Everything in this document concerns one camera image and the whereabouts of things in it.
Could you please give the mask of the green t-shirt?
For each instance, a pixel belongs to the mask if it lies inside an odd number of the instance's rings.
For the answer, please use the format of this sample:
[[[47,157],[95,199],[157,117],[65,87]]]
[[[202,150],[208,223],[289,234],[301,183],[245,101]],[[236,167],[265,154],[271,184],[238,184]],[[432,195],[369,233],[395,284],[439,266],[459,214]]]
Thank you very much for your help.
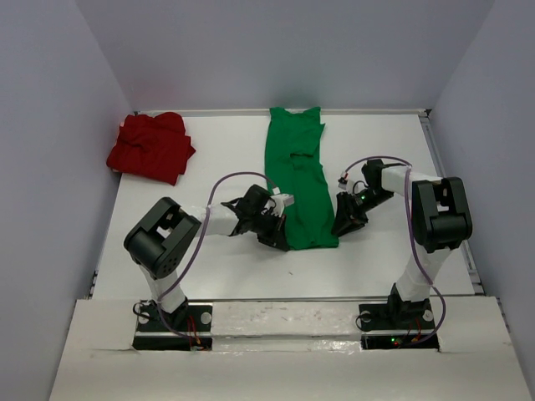
[[[264,174],[282,193],[293,196],[294,203],[285,210],[288,245],[295,251],[335,248],[339,238],[331,232],[334,208],[320,163],[325,128],[321,109],[292,113],[274,107],[269,113]]]

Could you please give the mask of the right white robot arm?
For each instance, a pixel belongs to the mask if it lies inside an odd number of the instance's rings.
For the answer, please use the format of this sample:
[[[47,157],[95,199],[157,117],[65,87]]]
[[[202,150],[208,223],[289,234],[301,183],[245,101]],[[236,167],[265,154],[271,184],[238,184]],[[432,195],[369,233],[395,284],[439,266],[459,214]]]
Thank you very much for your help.
[[[368,223],[368,214],[394,195],[405,205],[410,259],[393,284],[384,303],[362,306],[364,330],[378,324],[404,327],[424,317],[431,309],[430,294],[450,253],[471,237],[473,225],[462,179],[414,171],[410,162],[394,156],[371,156],[358,160],[364,187],[344,170],[338,180],[336,213],[332,233],[341,237]]]

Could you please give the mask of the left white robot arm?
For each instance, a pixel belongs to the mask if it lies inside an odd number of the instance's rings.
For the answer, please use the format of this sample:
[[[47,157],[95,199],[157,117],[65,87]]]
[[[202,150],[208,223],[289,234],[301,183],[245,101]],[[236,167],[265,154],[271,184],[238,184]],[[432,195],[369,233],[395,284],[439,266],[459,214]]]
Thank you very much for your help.
[[[178,330],[186,318],[188,300],[176,272],[192,242],[198,255],[206,236],[240,236],[251,232],[264,246],[288,251],[284,232],[290,194],[252,185],[234,200],[185,208],[170,197],[159,199],[124,240],[124,248],[140,266],[151,292],[155,318],[168,330]]]

